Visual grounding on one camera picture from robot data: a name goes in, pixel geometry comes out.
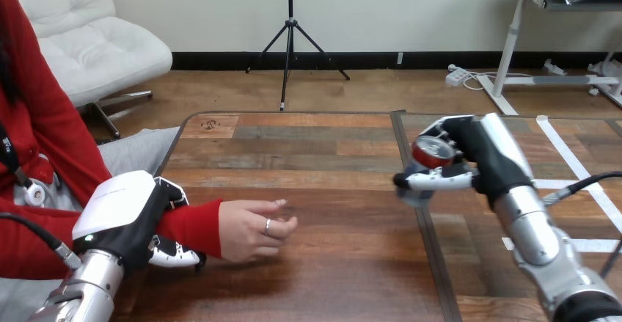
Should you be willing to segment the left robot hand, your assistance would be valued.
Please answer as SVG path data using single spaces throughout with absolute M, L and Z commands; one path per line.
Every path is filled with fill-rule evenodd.
M 163 177 L 142 170 L 112 177 L 95 189 L 74 225 L 73 251 L 106 252 L 127 274 L 148 264 L 199 271 L 205 254 L 156 233 L 163 215 L 188 204 L 184 190 Z

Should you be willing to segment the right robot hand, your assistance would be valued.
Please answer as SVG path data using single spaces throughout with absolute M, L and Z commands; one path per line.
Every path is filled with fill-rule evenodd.
M 442 117 L 420 132 L 411 155 L 392 181 L 413 207 L 427 205 L 436 191 L 474 189 L 494 202 L 533 185 L 530 165 L 496 113 Z

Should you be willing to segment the person's hand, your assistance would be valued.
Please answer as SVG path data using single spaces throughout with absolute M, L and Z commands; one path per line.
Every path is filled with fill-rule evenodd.
M 286 200 L 234 200 L 219 208 L 221 258 L 232 263 L 251 263 L 279 254 L 298 227 L 295 216 L 272 219 Z

